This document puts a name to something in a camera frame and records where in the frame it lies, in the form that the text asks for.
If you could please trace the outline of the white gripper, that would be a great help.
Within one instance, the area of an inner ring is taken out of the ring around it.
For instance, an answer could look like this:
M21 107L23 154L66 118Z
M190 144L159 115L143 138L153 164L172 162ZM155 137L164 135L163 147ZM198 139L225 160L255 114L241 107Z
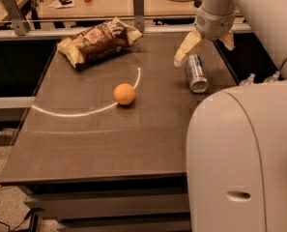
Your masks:
M235 17L235 12L230 12L225 15L216 15L208 13L203 7L200 7L194 23L196 30L189 32L184 38L174 56L174 65L180 67L187 60L190 52L203 38L210 41L221 38L220 40L223 42L224 46L232 51L235 48L234 35L230 30L233 26Z

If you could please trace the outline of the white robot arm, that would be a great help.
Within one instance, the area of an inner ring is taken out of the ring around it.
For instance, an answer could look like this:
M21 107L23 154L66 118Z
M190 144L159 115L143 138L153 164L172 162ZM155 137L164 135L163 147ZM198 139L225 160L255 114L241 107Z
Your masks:
M197 39L222 38L235 11L282 78L221 90L195 109L186 149L191 229L287 232L287 0L203 0L174 63Z

